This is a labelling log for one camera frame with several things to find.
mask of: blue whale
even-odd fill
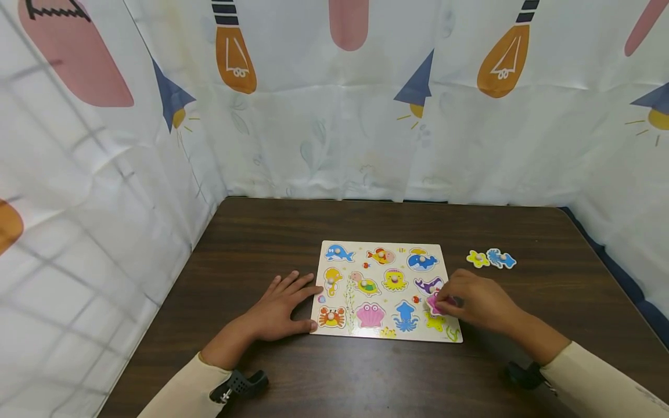
[[[347,253],[346,249],[339,244],[330,245],[328,251],[325,253],[325,258],[329,262],[342,262],[344,260],[353,263],[354,251]]]
[[[434,265],[437,264],[437,260],[434,255],[426,257],[425,255],[414,254],[409,257],[407,264],[409,268],[415,272],[427,272],[434,268]]]

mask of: crab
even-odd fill
[[[323,306],[320,309],[318,325],[326,326],[328,328],[344,328],[344,325],[346,325],[346,316],[344,313],[344,308],[329,308],[328,306]]]

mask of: orange light bulb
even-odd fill
[[[240,29],[237,9],[233,2],[212,0],[216,29],[216,64],[223,82],[232,90],[251,94],[258,79]]]
[[[22,233],[21,215],[9,203],[0,199],[0,254],[7,251]]]
[[[526,0],[516,24],[488,52],[476,78],[476,85],[481,92],[493,98],[501,98],[516,87],[527,58],[530,22],[538,6],[538,0]]]

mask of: right hand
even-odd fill
[[[449,296],[463,299],[463,306],[447,302],[447,299],[452,301]],[[501,334],[510,334],[528,315],[500,285],[463,269],[456,270],[444,284],[437,295],[436,306],[444,314]]]

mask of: cream sleeve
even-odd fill
[[[205,364],[198,353],[151,399],[138,418],[215,418],[223,404],[213,402],[209,394],[230,375]]]
[[[669,417],[657,396],[575,342],[541,374],[580,417]]]

